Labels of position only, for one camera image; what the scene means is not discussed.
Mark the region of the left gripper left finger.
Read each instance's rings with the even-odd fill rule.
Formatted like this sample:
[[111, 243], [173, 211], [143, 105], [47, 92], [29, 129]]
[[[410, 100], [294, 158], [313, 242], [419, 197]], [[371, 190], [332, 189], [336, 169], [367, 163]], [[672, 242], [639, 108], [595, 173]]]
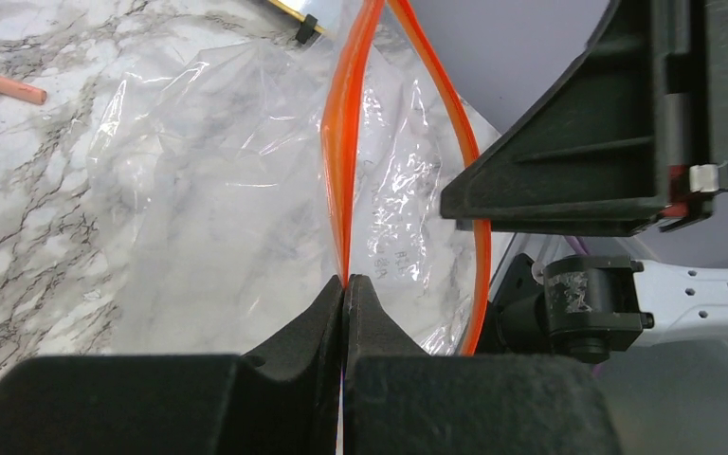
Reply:
[[0, 454], [332, 454], [343, 286], [243, 355], [42, 356], [0, 380]]

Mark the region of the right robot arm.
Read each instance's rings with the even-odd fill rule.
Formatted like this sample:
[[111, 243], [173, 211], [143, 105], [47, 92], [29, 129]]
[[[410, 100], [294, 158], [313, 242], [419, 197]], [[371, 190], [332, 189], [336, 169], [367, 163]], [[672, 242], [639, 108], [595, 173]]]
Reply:
[[[728, 192], [728, 1], [612, 1], [584, 50], [449, 183], [446, 219], [495, 231], [630, 237], [711, 217]], [[728, 269], [519, 254], [488, 353], [566, 355], [728, 338]]]

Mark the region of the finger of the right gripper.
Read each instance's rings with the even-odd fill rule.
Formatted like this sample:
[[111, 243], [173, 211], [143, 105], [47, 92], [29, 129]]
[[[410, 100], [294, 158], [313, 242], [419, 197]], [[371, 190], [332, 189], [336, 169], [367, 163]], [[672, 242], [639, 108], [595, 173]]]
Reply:
[[629, 237], [728, 192], [728, 1], [612, 1], [585, 50], [441, 194], [495, 231]]

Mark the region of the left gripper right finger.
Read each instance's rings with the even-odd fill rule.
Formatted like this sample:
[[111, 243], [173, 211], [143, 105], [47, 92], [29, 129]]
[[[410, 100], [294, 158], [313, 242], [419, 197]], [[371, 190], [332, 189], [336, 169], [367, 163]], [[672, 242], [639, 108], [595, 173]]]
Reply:
[[347, 454], [618, 454], [588, 369], [556, 355], [434, 356], [383, 309], [372, 281], [344, 296]]

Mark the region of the clear zip bag orange zipper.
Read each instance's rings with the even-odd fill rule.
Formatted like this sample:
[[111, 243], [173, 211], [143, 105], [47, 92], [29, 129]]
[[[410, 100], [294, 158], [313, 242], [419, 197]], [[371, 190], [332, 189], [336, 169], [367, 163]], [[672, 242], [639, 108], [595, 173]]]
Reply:
[[441, 193], [496, 131], [408, 2], [331, 10], [301, 52], [250, 41], [123, 76], [89, 154], [128, 271], [112, 353], [243, 352], [355, 274], [425, 351], [474, 353], [489, 225], [444, 219]]

